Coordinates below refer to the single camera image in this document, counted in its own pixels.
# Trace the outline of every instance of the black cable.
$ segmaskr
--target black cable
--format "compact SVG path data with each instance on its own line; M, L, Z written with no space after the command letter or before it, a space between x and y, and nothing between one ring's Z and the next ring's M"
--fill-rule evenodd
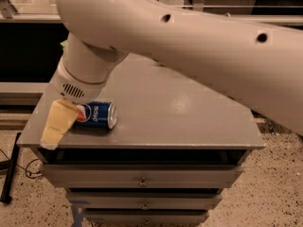
M8 157L8 155L7 155L3 150L0 149L0 151L5 155L5 157L8 158L8 160L10 160L10 158ZM17 164L17 166L20 167L21 169L23 169L23 170L25 171L27 178L30 178L30 179L39 178L39 177L42 177L42 174L39 175L39 176L35 176L35 177L32 177L31 175L40 174L40 171L32 172L32 171L30 171L30 170L27 170L27 169L29 168L29 166L30 166L33 162L38 161L38 160L39 160L39 159L32 160L31 162L29 162L29 163L27 164L27 167L26 167L26 168L24 168L24 167L22 167L22 166L19 166L18 164Z

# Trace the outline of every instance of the soda can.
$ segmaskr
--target soda can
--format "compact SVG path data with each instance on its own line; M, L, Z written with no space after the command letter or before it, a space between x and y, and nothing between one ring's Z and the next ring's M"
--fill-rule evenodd
M116 124L116 106L111 102L90 102L77 105L75 126L109 128Z

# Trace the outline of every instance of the power cord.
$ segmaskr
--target power cord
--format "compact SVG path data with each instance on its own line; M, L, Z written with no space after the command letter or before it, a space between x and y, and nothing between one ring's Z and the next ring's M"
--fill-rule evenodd
M8 158L8 160L10 160L10 158L8 157L8 155L7 155L3 150L0 149L0 151L4 154L4 156L5 156L6 158ZM36 161L39 161L39 159L34 159L34 160L30 161L30 162L27 164L27 167L26 167L26 168L24 168L24 167L22 167L22 166L19 166L18 164L17 164L17 166L20 167L21 169L23 169L23 170L25 171L27 178L30 178L30 179L40 178L40 177L43 176L43 175L41 174L40 171L32 172L32 171L28 170L29 166L30 166L32 163L36 162Z

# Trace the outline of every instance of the gray tabletop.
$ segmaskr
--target gray tabletop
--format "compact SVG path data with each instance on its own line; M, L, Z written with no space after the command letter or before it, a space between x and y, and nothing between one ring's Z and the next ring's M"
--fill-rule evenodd
M40 146L57 98L49 83L18 141L20 147ZM137 55L115 68L97 100L117 106L116 126L71 129L59 148L263 148L249 109Z

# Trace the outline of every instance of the black screw hole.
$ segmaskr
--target black screw hole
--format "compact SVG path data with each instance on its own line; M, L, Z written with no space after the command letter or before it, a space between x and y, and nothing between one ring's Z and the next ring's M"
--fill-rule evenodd
M164 15L162 18L161 18L161 22L163 23L167 23L170 19L170 14L167 14L167 15Z
M267 34L261 33L257 36L257 41L260 43L265 43L267 41Z

